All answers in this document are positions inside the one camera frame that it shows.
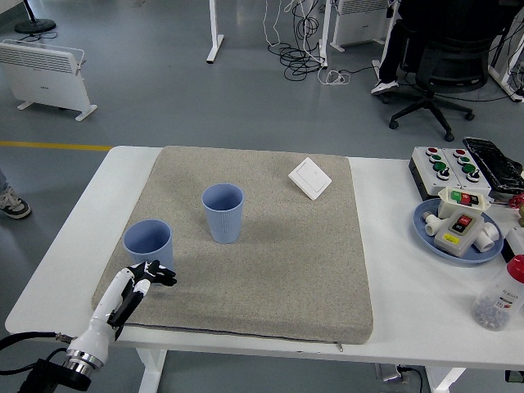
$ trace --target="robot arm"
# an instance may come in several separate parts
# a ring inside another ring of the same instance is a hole
[[[53,392],[57,384],[86,391],[89,376],[107,361],[108,347],[120,335],[125,321],[147,294],[152,283],[172,287],[175,272],[158,260],[120,270],[95,309],[88,329],[75,338],[66,351],[62,366],[40,359],[19,393]]]

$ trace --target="blue cup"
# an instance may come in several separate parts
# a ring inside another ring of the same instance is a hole
[[[159,219],[145,219],[124,233],[124,249],[136,264],[158,260],[174,271],[173,234],[171,228]]]
[[[244,192],[234,184],[215,184],[202,193],[202,205],[213,240],[234,243],[240,236]]]

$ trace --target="chair base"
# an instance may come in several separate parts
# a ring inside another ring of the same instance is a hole
[[[466,120],[473,120],[475,118],[475,115],[473,114],[473,109],[467,108],[459,104],[455,104],[453,102],[441,100],[440,98],[436,98],[434,92],[428,91],[426,92],[426,95],[422,97],[416,96],[413,94],[402,93],[402,92],[387,93],[387,94],[383,94],[382,96],[380,96],[382,97],[382,102],[388,103],[389,97],[391,95],[396,95],[402,98],[407,98],[409,100],[416,101],[416,102],[408,106],[407,108],[403,109],[402,111],[395,113],[391,117],[390,124],[389,124],[390,129],[397,129],[399,127],[399,122],[396,120],[399,119],[400,117],[406,116],[422,108],[429,109],[431,113],[439,121],[440,125],[445,130],[444,140],[446,142],[452,142],[455,139],[455,136],[453,135],[453,132],[451,131],[451,127],[449,126],[444,115],[442,114],[440,107],[452,109],[454,111],[464,112],[466,114],[465,115]]]

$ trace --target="plastic bottle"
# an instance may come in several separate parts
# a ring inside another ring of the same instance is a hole
[[[517,255],[475,300],[472,316],[482,327],[498,332],[508,326],[524,304],[524,255]]]

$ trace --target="office chair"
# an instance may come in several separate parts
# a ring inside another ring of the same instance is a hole
[[[451,142],[454,140],[454,135],[440,108],[462,111],[465,113],[466,120],[475,118],[471,108],[436,97],[437,93],[466,93],[477,90],[486,84],[489,77],[488,55],[491,43],[499,32],[496,31],[495,26],[490,28],[484,24],[485,21],[482,21],[480,25],[483,29],[479,29],[479,34],[475,34],[471,26],[476,22],[467,23],[461,20],[463,17],[468,17],[467,3],[472,7],[474,1],[462,2],[459,10],[450,8],[443,33],[430,37],[426,41],[418,64],[413,61],[401,62],[402,70],[415,72],[416,84],[424,91],[424,94],[423,96],[402,92],[386,94],[386,97],[382,99],[383,102],[387,102],[389,97],[395,95],[417,100],[391,117],[390,129],[399,127],[397,119],[400,117],[425,108],[431,111],[445,129],[444,140]],[[402,20],[397,20],[396,23],[400,24],[405,32],[403,59],[406,59],[409,58],[409,43],[412,41],[410,38],[414,37],[417,32],[409,29]]]

